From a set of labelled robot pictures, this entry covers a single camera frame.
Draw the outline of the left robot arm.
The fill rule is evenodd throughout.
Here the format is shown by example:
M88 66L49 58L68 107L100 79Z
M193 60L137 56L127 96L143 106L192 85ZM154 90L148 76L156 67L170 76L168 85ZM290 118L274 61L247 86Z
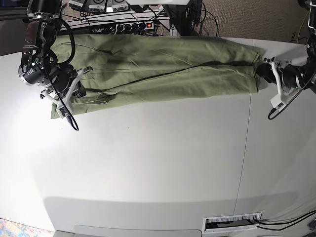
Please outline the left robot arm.
M290 88L310 89L316 91L316 2L314 0L299 0L301 8L308 11L309 38L306 43L307 60L303 66L277 66L276 72L280 76L282 85Z

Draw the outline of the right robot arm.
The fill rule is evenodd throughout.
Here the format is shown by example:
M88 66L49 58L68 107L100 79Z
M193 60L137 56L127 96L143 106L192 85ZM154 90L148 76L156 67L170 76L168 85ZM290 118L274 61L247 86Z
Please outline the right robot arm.
M64 98L86 96L85 88L75 78L79 75L70 62L76 52L75 38L70 26L61 18L62 1L31 0L27 7L30 17L25 45L22 50L18 76L27 85L42 86L40 97L52 92ZM64 26L70 37L71 52L67 60L60 62L51 47L56 41L60 27Z

